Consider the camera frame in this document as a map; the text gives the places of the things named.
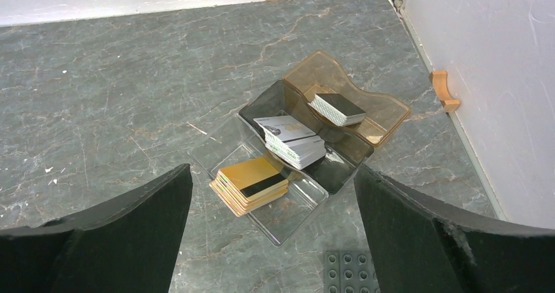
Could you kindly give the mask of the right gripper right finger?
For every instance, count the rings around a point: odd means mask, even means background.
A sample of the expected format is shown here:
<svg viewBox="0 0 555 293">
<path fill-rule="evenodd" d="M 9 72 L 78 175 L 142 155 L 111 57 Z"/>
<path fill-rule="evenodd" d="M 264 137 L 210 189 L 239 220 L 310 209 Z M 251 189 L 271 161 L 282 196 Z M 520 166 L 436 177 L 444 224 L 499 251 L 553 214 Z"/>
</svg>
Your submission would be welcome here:
<svg viewBox="0 0 555 293">
<path fill-rule="evenodd" d="M 554 230 L 478 215 L 366 165 L 354 187 L 382 292 L 554 291 Z"/>
</svg>

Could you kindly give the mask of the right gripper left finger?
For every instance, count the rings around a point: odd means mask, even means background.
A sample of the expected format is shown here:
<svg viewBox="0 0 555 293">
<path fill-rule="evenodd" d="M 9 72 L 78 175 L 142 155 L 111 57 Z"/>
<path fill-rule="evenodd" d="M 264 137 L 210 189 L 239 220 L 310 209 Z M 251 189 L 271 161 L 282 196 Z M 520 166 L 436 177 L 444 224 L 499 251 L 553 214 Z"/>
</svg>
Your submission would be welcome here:
<svg viewBox="0 0 555 293">
<path fill-rule="evenodd" d="M 189 164 L 83 211 L 1 231 L 2 292 L 167 292 L 192 199 Z"/>
</svg>

